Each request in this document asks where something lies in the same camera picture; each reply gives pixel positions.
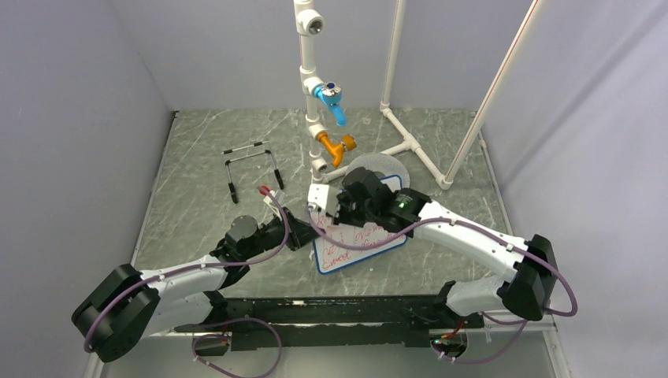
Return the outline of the blue plastic tap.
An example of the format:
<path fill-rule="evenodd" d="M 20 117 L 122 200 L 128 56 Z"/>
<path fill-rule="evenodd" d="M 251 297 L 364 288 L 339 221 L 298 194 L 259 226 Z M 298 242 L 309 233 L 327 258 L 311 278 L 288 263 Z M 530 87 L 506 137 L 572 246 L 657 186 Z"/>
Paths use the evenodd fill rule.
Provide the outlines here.
<path fill-rule="evenodd" d="M 347 125 L 346 115 L 340 105 L 342 99 L 342 88 L 335 82 L 318 84 L 313 90 L 313 96 L 318 98 L 335 117 L 339 127 Z"/>

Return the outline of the white PVC pipe frame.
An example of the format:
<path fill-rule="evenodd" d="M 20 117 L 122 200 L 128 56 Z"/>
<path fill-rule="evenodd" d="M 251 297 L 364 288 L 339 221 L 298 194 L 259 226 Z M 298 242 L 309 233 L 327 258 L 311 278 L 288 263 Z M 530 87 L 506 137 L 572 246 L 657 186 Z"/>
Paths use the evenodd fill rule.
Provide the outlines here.
<path fill-rule="evenodd" d="M 473 145 L 474 138 L 480 134 L 481 127 L 487 119 L 488 111 L 497 99 L 501 85 L 506 79 L 510 67 L 516 60 L 521 48 L 528 40 L 533 26 L 537 24 L 541 11 L 546 5 L 546 1 L 531 2 L 490 87 L 478 107 L 476 116 L 455 154 L 453 162 L 450 164 L 446 172 L 441 172 L 436 163 L 427 155 L 422 145 L 417 141 L 414 135 L 407 130 L 390 107 L 392 84 L 395 78 L 395 69 L 398 61 L 406 12 L 406 2 L 397 1 L 395 5 L 390 50 L 379 110 L 382 116 L 388 120 L 395 130 L 402 136 L 403 140 L 400 144 L 389 147 L 381 153 L 397 155 L 406 151 L 412 152 L 432 174 L 437 185 L 444 190 L 449 189 L 454 183 L 455 175 L 461 168 L 466 155 L 469 153 L 471 146 Z M 325 19 L 315 9 L 313 1 L 294 1 L 293 8 L 295 29 L 299 35 L 300 84 L 306 102 L 306 133 L 310 137 L 309 157 L 311 180 L 315 183 L 329 183 L 332 180 L 343 176 L 347 166 L 342 165 L 342 162 L 339 168 L 334 168 L 331 164 L 331 156 L 315 139 L 319 132 L 327 132 L 326 127 L 320 121 L 318 113 L 318 106 L 322 104 L 325 107 L 325 105 L 318 98 L 313 96 L 313 90 L 318 84 L 327 83 L 318 76 L 314 57 L 314 37 L 321 34 L 322 29 L 325 26 Z"/>

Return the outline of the blue framed whiteboard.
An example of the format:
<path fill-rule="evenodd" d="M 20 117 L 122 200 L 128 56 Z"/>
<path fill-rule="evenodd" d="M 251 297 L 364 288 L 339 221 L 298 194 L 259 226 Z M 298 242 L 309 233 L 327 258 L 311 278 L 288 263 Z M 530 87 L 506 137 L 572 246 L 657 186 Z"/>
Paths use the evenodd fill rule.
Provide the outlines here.
<path fill-rule="evenodd" d="M 319 237 L 312 246 L 316 269 L 323 275 L 398 248 L 407 241 L 407 237 L 401 235 L 389 242 L 393 234 L 374 223 L 362 227 L 333 224 L 332 218 L 324 211 L 311 209 L 307 201 L 306 205 L 315 226 L 331 238 Z"/>

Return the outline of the orange plastic tap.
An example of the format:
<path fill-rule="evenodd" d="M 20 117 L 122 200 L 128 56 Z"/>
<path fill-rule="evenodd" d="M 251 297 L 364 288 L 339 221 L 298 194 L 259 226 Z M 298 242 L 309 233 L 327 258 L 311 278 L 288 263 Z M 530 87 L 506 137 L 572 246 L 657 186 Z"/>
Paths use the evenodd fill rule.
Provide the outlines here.
<path fill-rule="evenodd" d="M 339 143 L 333 143 L 325 131 L 319 132 L 315 139 L 326 149 L 332 158 L 332 166 L 339 168 L 343 162 L 343 155 L 357 147 L 355 139 L 352 135 L 346 134 L 342 137 Z"/>

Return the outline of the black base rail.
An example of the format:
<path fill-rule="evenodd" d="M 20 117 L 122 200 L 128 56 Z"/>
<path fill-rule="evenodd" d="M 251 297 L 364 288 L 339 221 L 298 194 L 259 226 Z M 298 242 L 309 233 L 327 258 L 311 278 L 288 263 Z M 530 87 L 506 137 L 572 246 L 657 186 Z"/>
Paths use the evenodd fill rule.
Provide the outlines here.
<path fill-rule="evenodd" d="M 429 347 L 442 333 L 462 335 L 482 328 L 479 315 L 460 317 L 437 295 L 377 295 L 306 298 L 228 298 L 200 324 L 177 332 L 219 332 L 222 321 L 232 337 L 232 350 L 273 347 L 337 347 L 400 344 Z"/>

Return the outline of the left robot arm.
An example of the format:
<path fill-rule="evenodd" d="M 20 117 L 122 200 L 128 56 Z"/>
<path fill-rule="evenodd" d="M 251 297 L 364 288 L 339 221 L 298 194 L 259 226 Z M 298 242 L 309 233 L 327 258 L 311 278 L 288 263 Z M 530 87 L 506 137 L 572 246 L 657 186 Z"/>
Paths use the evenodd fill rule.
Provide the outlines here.
<path fill-rule="evenodd" d="M 227 317 L 221 289 L 236 284 L 250 263 L 284 247 L 298 250 L 318 237 L 312 226 L 282 208 L 270 222 L 237 217 L 216 248 L 204 257 L 139 271 L 117 266 L 73 311 L 71 322 L 84 349 L 104 362 L 127 354 L 141 339 L 186 324 L 219 329 Z"/>

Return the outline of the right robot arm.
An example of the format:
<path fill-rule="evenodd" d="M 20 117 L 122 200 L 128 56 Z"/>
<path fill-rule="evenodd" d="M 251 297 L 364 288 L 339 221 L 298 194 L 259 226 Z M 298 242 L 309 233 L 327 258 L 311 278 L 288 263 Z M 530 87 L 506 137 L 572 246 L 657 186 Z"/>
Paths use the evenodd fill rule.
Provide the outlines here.
<path fill-rule="evenodd" d="M 411 188 L 392 190 L 375 173 L 354 169 L 319 206 L 336 224 L 376 224 L 385 231 L 423 239 L 484 265 L 492 275 L 470 282 L 449 281 L 436 296 L 434 316 L 444 327 L 463 317 L 505 309 L 526 321 L 547 312 L 557 281 L 551 242 L 530 240 L 477 224 Z"/>

